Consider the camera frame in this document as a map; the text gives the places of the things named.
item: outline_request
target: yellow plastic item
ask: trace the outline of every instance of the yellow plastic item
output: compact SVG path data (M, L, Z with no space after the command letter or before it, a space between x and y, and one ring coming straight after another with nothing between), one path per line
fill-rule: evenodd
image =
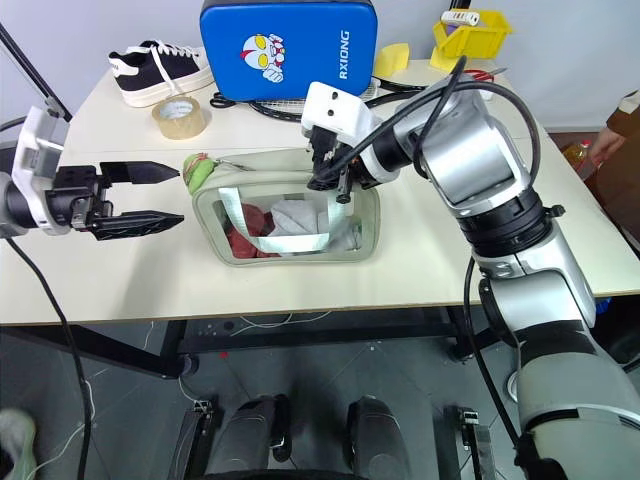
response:
M511 25L498 11L474 9L474 12L480 14L480 23L475 27L460 26L447 36L447 26L443 22L433 26L436 47L431 55L431 65L450 71L462 55L469 58L494 58L498 54L505 37L513 33Z
M373 74L376 77L389 77L397 70L404 70L409 65L409 44L393 43L387 45L376 58Z

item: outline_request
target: black metal table frame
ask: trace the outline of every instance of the black metal table frame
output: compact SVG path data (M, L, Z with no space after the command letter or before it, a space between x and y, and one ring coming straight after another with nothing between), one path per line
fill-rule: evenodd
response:
M160 354L149 353L127 343L114 340L80 325L72 325L71 330L80 355L92 360L118 367L159 376L178 378L196 368L194 356L199 353L230 351L243 348L290 347L323 343L344 343L369 340L384 340L408 337L450 337L456 343L451 349L453 357L460 360L471 355L471 348L465 335L462 308L440 308L442 322L425 321L419 325L394 325L384 327L361 327L350 329L327 329L305 332L277 331L259 335L238 335L207 338L185 338L188 320L168 321ZM47 326L5 326L2 332L59 350L69 351L61 327ZM481 347L492 345L498 339L489 330L476 335Z

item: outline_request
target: white shoe sole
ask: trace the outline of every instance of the white shoe sole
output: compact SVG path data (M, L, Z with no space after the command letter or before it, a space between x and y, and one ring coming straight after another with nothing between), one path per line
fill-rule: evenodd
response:
M207 66L196 73L178 78L173 82L176 84L180 93L192 92L193 90L206 87L210 83L213 83L211 67ZM148 107L154 103L161 102L173 93L167 83L159 83L158 85L136 90L135 92L127 92L124 90L121 90L121 92L125 103L136 108Z

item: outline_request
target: blue case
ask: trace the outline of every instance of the blue case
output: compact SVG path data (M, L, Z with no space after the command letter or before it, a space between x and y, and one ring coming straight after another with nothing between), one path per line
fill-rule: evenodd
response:
M207 0L200 14L218 89L237 101L303 98L313 81L361 94L377 26L369 0Z

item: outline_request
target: clear packing tape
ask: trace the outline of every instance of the clear packing tape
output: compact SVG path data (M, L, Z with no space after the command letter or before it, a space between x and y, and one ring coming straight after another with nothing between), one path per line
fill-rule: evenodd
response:
M169 97L151 111L162 134L171 140L198 135L206 126L200 104L191 97Z

